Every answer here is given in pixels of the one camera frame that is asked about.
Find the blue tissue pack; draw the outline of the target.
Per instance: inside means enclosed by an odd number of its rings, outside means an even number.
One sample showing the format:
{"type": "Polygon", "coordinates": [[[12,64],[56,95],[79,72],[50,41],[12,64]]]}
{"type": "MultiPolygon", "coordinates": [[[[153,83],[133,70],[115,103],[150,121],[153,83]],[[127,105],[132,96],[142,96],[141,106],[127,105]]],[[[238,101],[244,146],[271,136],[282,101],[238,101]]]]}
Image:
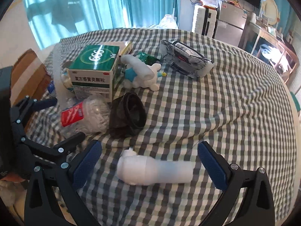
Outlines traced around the blue tissue pack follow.
{"type": "Polygon", "coordinates": [[[54,81],[51,81],[49,85],[47,86],[47,90],[52,97],[56,97],[56,90],[55,90],[55,85],[54,81]]]}

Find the green 999 medicine box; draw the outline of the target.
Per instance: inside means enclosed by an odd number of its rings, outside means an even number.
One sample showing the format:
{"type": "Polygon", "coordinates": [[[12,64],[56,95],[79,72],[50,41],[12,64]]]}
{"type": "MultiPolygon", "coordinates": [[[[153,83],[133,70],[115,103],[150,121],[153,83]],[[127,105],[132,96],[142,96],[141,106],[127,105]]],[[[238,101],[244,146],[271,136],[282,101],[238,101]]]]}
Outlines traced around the green 999 medicine box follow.
{"type": "Polygon", "coordinates": [[[87,45],[68,68],[77,99],[100,94],[107,103],[113,99],[114,76],[120,47],[87,45]]]}

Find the black bag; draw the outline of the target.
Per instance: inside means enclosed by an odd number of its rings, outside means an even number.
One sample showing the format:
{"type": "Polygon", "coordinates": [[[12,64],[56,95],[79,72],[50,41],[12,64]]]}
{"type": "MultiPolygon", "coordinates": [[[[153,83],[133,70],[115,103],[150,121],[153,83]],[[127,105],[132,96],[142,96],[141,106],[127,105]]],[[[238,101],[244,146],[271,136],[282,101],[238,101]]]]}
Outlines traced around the black bag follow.
{"type": "Polygon", "coordinates": [[[134,137],[146,124],[144,105],[135,92],[128,92],[112,102],[109,134],[113,138],[134,137]]]}

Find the white plastic bottle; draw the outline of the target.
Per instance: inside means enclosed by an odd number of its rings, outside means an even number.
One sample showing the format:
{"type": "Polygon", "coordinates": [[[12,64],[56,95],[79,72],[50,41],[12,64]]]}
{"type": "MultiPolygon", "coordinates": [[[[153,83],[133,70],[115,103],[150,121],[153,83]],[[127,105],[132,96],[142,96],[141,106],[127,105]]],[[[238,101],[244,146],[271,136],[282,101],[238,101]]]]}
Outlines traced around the white plastic bottle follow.
{"type": "Polygon", "coordinates": [[[138,155],[132,148],[124,150],[117,163],[117,177],[129,185],[190,183],[194,163],[190,161],[162,161],[138,155]]]}

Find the white plush toy blue star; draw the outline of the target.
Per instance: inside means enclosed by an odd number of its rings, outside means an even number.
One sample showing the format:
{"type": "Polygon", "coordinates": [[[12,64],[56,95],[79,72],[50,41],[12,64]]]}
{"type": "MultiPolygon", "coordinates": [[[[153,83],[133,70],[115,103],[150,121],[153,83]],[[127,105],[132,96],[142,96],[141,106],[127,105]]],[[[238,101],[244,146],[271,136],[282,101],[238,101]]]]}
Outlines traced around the white plush toy blue star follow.
{"type": "Polygon", "coordinates": [[[167,76],[167,73],[159,72],[160,63],[149,66],[133,55],[123,55],[120,60],[126,66],[123,81],[126,89],[149,88],[151,91],[158,91],[160,86],[157,79],[167,76]]]}

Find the green snack packet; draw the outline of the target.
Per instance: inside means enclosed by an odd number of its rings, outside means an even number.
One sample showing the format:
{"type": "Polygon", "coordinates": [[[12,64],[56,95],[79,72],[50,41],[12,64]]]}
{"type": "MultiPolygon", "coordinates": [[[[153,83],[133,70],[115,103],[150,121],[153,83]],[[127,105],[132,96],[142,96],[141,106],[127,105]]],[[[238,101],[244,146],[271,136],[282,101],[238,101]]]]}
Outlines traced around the green snack packet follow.
{"type": "Polygon", "coordinates": [[[158,58],[144,52],[139,52],[136,57],[149,66],[152,66],[155,63],[160,63],[158,58]]]}

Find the silver patterned pouch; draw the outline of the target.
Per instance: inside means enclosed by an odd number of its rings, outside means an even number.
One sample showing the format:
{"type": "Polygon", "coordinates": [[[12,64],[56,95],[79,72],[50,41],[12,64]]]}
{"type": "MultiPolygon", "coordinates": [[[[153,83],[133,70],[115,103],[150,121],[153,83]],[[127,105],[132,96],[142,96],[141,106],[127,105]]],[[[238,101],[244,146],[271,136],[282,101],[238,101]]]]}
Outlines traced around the silver patterned pouch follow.
{"type": "Polygon", "coordinates": [[[192,79],[201,79],[216,65],[198,51],[180,41],[173,43],[167,40],[160,42],[162,61],[173,70],[192,79]]]}

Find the kraft paper box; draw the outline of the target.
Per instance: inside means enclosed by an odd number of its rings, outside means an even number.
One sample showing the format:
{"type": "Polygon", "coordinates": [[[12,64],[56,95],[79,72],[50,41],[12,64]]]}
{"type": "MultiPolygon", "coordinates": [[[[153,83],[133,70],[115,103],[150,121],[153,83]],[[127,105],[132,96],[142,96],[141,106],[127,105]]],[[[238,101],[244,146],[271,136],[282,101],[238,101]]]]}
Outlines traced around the kraft paper box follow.
{"type": "Polygon", "coordinates": [[[102,45],[111,45],[119,47],[119,56],[128,55],[131,53],[133,49],[133,45],[131,41],[108,41],[108,42],[101,42],[102,45]]]}

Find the brown cardboard box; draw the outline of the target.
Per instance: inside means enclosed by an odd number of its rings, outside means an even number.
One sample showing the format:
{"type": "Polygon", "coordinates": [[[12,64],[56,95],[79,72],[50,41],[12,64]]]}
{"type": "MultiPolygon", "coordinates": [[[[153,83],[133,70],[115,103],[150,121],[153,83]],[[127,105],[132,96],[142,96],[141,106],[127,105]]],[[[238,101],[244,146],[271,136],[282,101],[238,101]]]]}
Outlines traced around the brown cardboard box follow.
{"type": "Polygon", "coordinates": [[[26,96],[40,100],[51,82],[46,66],[36,53],[29,49],[13,65],[11,76],[11,105],[26,96]]]}

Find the teal curtain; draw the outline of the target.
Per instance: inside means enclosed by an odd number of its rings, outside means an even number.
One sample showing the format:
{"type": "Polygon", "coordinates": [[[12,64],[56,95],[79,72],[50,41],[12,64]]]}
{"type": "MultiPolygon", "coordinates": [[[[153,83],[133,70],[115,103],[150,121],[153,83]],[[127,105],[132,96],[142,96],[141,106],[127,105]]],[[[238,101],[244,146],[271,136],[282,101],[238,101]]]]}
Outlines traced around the teal curtain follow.
{"type": "Polygon", "coordinates": [[[23,0],[41,49],[83,33],[158,25],[166,14],[178,16],[180,0],[23,0]]]}

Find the large water jug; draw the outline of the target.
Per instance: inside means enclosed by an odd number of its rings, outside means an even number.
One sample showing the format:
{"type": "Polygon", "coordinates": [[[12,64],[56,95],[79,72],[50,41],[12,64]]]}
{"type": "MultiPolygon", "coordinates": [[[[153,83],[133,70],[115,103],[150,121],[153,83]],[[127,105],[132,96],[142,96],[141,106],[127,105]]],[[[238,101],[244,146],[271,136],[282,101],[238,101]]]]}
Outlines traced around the large water jug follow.
{"type": "Polygon", "coordinates": [[[166,14],[158,24],[159,29],[178,29],[178,25],[171,14],[166,14]]]}

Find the silver mini fridge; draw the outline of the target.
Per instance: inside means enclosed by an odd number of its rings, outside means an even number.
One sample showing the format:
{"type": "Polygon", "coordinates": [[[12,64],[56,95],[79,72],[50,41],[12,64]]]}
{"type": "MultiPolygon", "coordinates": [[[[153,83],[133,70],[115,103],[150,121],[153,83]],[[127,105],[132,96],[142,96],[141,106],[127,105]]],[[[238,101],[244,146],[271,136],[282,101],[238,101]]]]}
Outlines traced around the silver mini fridge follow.
{"type": "Polygon", "coordinates": [[[246,10],[225,1],[220,2],[214,39],[238,47],[246,19],[246,10]]]}

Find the white suitcase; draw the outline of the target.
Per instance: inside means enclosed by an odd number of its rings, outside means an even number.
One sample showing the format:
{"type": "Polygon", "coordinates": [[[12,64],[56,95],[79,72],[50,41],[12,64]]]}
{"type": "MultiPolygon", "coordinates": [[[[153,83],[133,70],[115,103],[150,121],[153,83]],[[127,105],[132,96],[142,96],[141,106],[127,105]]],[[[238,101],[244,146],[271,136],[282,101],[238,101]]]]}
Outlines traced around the white suitcase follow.
{"type": "Polygon", "coordinates": [[[213,38],[216,19],[216,9],[195,5],[192,21],[192,32],[213,38]]]}

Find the oval vanity mirror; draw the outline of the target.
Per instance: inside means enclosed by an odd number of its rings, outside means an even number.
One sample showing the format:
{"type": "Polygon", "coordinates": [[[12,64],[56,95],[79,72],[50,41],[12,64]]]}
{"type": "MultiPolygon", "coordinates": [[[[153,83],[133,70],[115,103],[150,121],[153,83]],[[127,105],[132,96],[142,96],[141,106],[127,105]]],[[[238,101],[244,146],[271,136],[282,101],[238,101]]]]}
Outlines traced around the oval vanity mirror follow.
{"type": "Polygon", "coordinates": [[[276,25],[280,21],[280,13],[274,0],[265,0],[261,5],[262,14],[268,18],[268,24],[276,25]]]}

